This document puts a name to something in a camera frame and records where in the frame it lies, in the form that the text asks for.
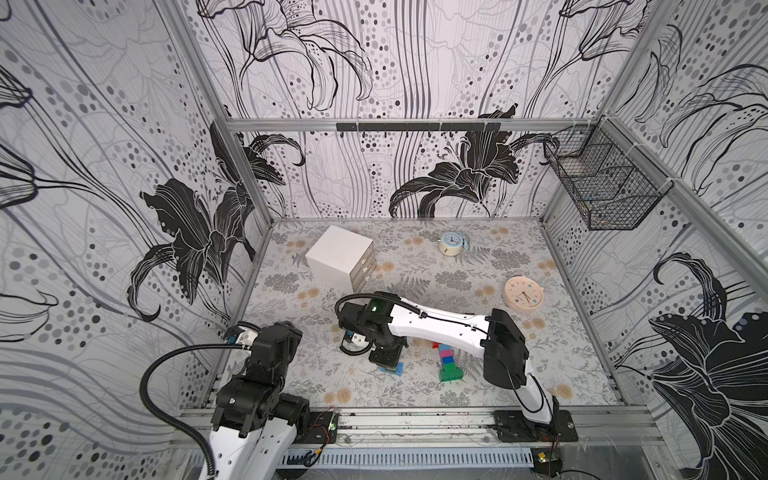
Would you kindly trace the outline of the long green lego brick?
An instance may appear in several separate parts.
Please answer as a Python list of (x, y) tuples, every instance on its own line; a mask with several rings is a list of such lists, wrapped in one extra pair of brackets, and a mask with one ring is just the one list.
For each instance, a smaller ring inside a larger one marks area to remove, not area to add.
[(461, 368), (455, 364), (444, 364), (439, 372), (439, 379), (441, 382), (451, 382), (462, 380), (464, 372)]

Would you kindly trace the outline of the white mini drawer cabinet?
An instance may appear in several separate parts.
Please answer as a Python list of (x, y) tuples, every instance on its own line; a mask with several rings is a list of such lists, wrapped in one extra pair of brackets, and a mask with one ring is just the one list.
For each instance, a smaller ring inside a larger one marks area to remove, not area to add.
[(359, 293), (376, 266), (374, 242), (329, 226), (305, 256), (316, 283), (342, 294)]

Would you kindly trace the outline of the long light blue lego brick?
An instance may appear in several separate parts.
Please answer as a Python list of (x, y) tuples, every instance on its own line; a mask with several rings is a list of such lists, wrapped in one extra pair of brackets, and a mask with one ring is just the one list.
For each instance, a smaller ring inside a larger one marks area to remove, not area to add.
[(381, 366), (379, 370), (400, 377), (404, 371), (404, 363), (398, 362), (396, 366)]

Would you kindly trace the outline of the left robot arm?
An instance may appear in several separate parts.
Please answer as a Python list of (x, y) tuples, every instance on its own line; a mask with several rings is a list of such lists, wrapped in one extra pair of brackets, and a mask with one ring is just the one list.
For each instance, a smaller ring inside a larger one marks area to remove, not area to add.
[[(143, 406), (157, 419), (187, 435), (201, 450), (202, 479), (271, 479), (294, 441), (308, 430), (310, 407), (283, 391), (302, 332), (289, 322), (253, 330), (234, 341), (178, 348), (156, 359), (139, 383)], [(155, 370), (166, 361), (198, 350), (234, 350), (248, 355), (242, 370), (216, 393), (207, 435), (160, 408), (149, 394)]]

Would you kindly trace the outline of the large pink round clock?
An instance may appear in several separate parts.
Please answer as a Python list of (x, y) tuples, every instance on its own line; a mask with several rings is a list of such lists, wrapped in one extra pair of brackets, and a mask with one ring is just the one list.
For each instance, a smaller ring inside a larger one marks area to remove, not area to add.
[(544, 290), (534, 280), (518, 275), (509, 278), (502, 290), (505, 304), (518, 313), (532, 313), (544, 303)]

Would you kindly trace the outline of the black wall hook bar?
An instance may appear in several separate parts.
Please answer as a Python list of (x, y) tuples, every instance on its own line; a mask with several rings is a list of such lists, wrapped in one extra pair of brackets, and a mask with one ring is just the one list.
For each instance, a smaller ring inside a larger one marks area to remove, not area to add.
[(338, 132), (498, 132), (499, 122), (337, 122)]

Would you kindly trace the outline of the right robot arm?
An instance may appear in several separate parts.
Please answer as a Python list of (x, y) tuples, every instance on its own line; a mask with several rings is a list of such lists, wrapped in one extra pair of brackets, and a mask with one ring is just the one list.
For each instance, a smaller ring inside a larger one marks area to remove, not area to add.
[(524, 335), (506, 311), (454, 313), (377, 291), (341, 297), (334, 313), (349, 339), (365, 342), (359, 350), (341, 343), (344, 354), (367, 355), (370, 363), (396, 370), (410, 338), (456, 348), (482, 361), (486, 382), (513, 392), (528, 422), (555, 425), (559, 403), (535, 377)]

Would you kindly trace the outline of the small blue cream alarm clock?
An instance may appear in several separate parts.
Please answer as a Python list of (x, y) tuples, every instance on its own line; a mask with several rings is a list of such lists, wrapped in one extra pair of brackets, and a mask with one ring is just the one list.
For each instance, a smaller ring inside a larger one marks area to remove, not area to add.
[(447, 257), (456, 257), (469, 248), (469, 239), (461, 232), (444, 232), (437, 244), (438, 250)]

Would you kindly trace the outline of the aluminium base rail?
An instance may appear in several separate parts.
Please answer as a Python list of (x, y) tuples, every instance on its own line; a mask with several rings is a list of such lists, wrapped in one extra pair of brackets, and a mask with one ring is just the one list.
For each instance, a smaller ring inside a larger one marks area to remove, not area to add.
[[(333, 447), (496, 447), (504, 444), (550, 446), (545, 434), (503, 433), (508, 424), (498, 420), (495, 407), (336, 407), (326, 429), (315, 428), (310, 444), (329, 439)], [(571, 414), (560, 419), (559, 446), (661, 445), (662, 435), (650, 413), (641, 406), (565, 406)]]

